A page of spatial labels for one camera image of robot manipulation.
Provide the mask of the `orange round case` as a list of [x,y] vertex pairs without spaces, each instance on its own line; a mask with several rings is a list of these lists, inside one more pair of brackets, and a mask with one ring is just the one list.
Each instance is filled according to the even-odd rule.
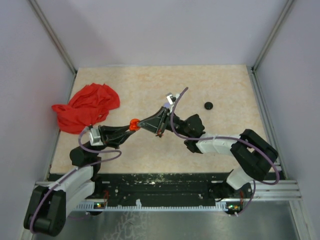
[[140,120],[137,118],[133,118],[129,123],[129,130],[130,131],[138,131],[140,127],[138,126]]

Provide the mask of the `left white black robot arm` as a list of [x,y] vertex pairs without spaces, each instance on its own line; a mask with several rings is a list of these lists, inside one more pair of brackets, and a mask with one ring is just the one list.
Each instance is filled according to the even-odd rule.
[[23,227],[33,234],[57,236],[81,201],[103,195],[104,186],[98,172],[104,160],[100,155],[115,153],[110,161],[119,158],[120,145],[134,133],[130,125],[85,127],[78,136],[79,146],[69,153],[74,168],[55,182],[33,189]]

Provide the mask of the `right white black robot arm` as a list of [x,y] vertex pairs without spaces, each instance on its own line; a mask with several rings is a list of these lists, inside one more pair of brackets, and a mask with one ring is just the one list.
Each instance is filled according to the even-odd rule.
[[161,107],[154,115],[139,121],[137,126],[158,137],[166,130],[171,131],[184,139],[184,144],[192,153],[234,157],[239,167],[232,170],[221,184],[224,194],[229,198],[235,198],[247,183],[264,183],[279,156],[270,144],[251,129],[239,135],[208,134],[198,114],[182,120],[166,107]]

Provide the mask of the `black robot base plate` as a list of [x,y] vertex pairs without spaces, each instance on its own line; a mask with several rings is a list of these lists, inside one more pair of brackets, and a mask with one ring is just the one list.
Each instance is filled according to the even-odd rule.
[[101,199],[113,207],[214,207],[224,200],[250,199],[250,183],[238,190],[221,184],[228,173],[99,173],[98,189],[88,200]]

